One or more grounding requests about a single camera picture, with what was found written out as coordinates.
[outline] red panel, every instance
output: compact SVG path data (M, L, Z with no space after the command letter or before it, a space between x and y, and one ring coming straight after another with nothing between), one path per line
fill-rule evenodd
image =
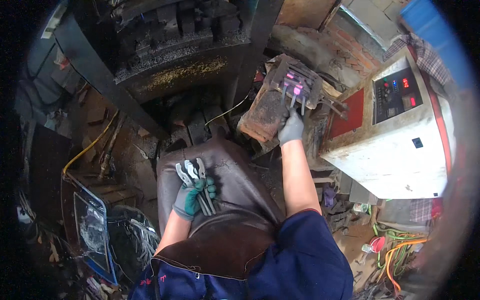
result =
M332 126L330 127L329 139L341 134L360 128L363 120L363 89L348 97L345 101L350 108L348 120L345 121L339 115L334 114Z

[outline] wooden board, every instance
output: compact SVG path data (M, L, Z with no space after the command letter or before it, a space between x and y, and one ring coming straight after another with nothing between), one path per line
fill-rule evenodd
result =
M317 29L334 4L335 0L285 0L276 24Z

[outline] yellow cable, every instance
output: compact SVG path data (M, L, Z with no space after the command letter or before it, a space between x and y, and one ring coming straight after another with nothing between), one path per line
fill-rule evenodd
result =
M83 154L85 154L88 150L90 150L90 148L92 148L106 133L107 133L107 130L110 128L110 125L112 124L113 120L115 119L115 117L118 115L119 111L117 110L115 112L115 114L113 115L112 119L110 120L110 122L108 123L108 125L105 127L105 129L103 130L103 132L87 147L85 148L82 152L80 152L77 156L75 156L74 158L72 158L71 161L68 162L68 164L63 168L63 174L65 175L65 173L67 172L67 169L68 167L75 161L77 160L80 156L82 156Z

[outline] orange cable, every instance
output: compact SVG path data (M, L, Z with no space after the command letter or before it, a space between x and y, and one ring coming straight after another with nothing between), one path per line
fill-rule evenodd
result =
M402 289L400 288L400 285L393 279L393 276L390 274L390 263L392 261L393 252L397 249L400 249L401 247L403 247L405 245L420 244L420 243L424 243L426 241L427 241L427 239L405 241L403 243L398 244L395 248L389 250L385 254L385 263L386 263L385 269L387 269L387 276L392 281L392 283L395 287L395 291L397 291L397 289L398 289L398 292L400 292Z

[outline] hand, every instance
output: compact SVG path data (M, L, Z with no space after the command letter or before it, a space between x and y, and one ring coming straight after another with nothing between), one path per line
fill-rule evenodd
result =
M216 197L216 186L214 180L210 177L200 179L194 187L186 187L185 183L180 187L177 199L173 204L173 210L179 217L187 221L193 221L193 217L200 210L200 204L197 201L197 195L207 186L210 198Z
M278 127L280 147L286 142L301 140L302 133L303 122L295 109L291 108L283 114L283 118L280 120L280 125Z

